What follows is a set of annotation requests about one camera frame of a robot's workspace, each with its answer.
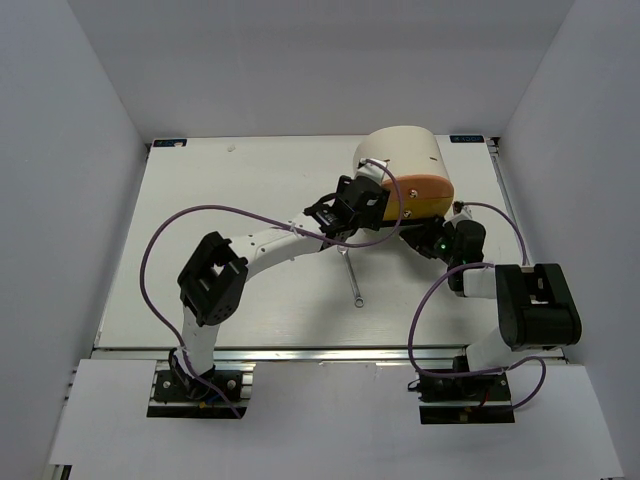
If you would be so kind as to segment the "yellow drawer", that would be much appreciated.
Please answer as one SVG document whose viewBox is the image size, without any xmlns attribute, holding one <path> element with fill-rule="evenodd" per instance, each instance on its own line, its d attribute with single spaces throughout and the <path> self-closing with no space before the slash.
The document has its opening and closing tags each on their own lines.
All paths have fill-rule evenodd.
<svg viewBox="0 0 640 480">
<path fill-rule="evenodd" d="M 385 222 L 402 220 L 417 220 L 433 216 L 444 216 L 453 202 L 452 197 L 442 198 L 405 198 L 403 208 L 397 198 L 389 198 L 383 216 Z"/>
</svg>

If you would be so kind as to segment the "orange top drawer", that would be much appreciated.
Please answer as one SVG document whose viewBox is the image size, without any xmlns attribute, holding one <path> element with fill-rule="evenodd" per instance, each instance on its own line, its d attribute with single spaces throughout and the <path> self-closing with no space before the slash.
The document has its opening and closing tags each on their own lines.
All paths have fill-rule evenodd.
<svg viewBox="0 0 640 480">
<path fill-rule="evenodd" d="M 439 175 L 420 174 L 396 177 L 386 176 L 381 186 L 391 192 L 391 198 L 426 200 L 450 198 L 454 187 L 448 178 Z"/>
</svg>

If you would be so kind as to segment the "silver combination wrench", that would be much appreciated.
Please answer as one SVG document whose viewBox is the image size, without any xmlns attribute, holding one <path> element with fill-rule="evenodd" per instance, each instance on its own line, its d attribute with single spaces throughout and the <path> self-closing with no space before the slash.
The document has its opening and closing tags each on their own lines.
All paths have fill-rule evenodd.
<svg viewBox="0 0 640 480">
<path fill-rule="evenodd" d="M 362 294 L 357 282 L 357 278 L 355 275 L 355 271 L 349 256 L 349 249 L 347 247 L 339 246 L 337 248 L 337 251 L 341 255 L 346 267 L 346 271 L 347 271 L 349 282 L 350 282 L 350 287 L 354 297 L 354 306 L 356 308 L 362 308 L 364 306 L 364 298 L 362 297 Z"/>
</svg>

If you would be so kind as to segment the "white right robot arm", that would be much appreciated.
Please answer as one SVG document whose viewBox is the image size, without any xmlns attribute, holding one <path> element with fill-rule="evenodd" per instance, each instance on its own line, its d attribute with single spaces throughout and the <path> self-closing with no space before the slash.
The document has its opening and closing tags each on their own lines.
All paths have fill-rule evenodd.
<svg viewBox="0 0 640 480">
<path fill-rule="evenodd" d="M 484 260 L 486 229 L 470 219 L 429 219 L 400 233 L 419 255 L 446 265 L 420 301 L 408 335 L 408 355 L 416 365 L 414 339 L 427 301 L 445 285 L 465 299 L 493 300 L 497 326 L 464 349 L 449 371 L 416 371 L 431 378 L 452 378 L 453 390 L 472 399 L 488 385 L 487 375 L 498 375 L 527 361 L 538 361 L 542 351 L 575 345 L 582 323 L 563 270 L 555 263 L 522 266 Z"/>
</svg>

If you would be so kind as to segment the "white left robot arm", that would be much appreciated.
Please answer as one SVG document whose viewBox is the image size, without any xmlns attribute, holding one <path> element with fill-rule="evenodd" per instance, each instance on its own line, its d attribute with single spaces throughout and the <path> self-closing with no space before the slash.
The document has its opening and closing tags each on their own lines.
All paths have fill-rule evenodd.
<svg viewBox="0 0 640 480">
<path fill-rule="evenodd" d="M 360 229 L 379 230 L 390 191 L 358 176 L 339 179 L 337 191 L 305 208 L 283 227 L 223 238 L 206 235 L 178 276 L 184 352 L 177 387 L 199 399 L 211 387 L 213 352 L 222 322 L 237 310 L 245 283 L 268 268 L 344 242 Z"/>
</svg>

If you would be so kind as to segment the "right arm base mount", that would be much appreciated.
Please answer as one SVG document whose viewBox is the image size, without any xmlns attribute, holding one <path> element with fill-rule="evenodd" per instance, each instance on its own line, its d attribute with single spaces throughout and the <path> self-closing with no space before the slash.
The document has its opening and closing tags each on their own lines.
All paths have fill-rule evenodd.
<svg viewBox="0 0 640 480">
<path fill-rule="evenodd" d="M 515 422 L 511 391 L 504 367 L 472 372 L 464 355 L 451 366 L 428 370 L 409 354 L 417 378 L 407 386 L 418 394 L 422 425 L 494 425 Z"/>
</svg>

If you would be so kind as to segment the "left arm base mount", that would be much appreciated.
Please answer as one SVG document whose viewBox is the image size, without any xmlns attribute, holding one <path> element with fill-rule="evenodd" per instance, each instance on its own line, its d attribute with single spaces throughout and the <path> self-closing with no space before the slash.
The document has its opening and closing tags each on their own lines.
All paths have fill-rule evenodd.
<svg viewBox="0 0 640 480">
<path fill-rule="evenodd" d="M 248 371 L 212 366 L 195 379 L 178 360 L 177 349 L 169 351 L 166 367 L 157 367 L 153 377 L 148 418 L 241 419 L 247 411 L 252 377 Z"/>
</svg>

